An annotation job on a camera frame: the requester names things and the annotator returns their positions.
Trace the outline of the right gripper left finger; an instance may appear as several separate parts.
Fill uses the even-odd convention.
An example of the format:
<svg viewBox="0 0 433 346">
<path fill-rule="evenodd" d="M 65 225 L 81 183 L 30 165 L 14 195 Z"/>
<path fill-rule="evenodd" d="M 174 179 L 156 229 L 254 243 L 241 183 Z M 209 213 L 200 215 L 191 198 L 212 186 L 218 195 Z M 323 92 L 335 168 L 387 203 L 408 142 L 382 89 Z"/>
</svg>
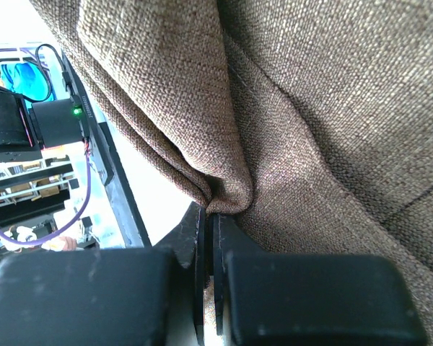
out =
<svg viewBox="0 0 433 346">
<path fill-rule="evenodd" d="M 0 345 L 202 345 L 205 223 L 191 204 L 152 247 L 6 258 Z"/>
</svg>

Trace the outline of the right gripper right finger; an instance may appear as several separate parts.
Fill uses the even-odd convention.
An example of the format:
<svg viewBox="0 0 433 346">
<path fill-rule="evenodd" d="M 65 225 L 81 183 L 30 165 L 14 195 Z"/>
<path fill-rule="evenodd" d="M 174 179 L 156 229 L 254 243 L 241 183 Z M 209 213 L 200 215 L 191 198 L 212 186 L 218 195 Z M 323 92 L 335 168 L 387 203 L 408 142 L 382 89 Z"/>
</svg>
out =
<svg viewBox="0 0 433 346">
<path fill-rule="evenodd" d="M 216 333 L 226 345 L 426 345 L 402 274 L 388 259 L 275 254 L 231 216 L 209 219 Z"/>
</svg>

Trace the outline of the brown cloth napkin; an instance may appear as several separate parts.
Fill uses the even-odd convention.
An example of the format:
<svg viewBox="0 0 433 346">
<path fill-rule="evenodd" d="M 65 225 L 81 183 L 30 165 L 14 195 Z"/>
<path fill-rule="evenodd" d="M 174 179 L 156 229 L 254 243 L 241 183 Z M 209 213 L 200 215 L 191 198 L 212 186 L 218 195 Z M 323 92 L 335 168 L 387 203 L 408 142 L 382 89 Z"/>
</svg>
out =
<svg viewBox="0 0 433 346">
<path fill-rule="evenodd" d="M 386 256 L 433 345 L 433 1 L 34 1 L 161 174 L 277 252 Z"/>
</svg>

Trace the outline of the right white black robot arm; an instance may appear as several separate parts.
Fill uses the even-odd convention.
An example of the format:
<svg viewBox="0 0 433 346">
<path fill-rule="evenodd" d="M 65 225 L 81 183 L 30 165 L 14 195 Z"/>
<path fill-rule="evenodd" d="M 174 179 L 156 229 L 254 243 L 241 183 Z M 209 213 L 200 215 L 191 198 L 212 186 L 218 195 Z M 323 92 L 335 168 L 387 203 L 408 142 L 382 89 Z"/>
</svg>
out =
<svg viewBox="0 0 433 346">
<path fill-rule="evenodd" d="M 67 99 L 0 87 L 0 162 L 83 143 L 126 249 L 42 252 L 0 264 L 0 345 L 202 345 L 204 290 L 214 276 L 216 332 L 227 345 L 426 345 L 395 265 L 372 255 L 274 254 L 231 216 L 191 203 L 152 244 L 106 123 L 64 55 Z"/>
</svg>

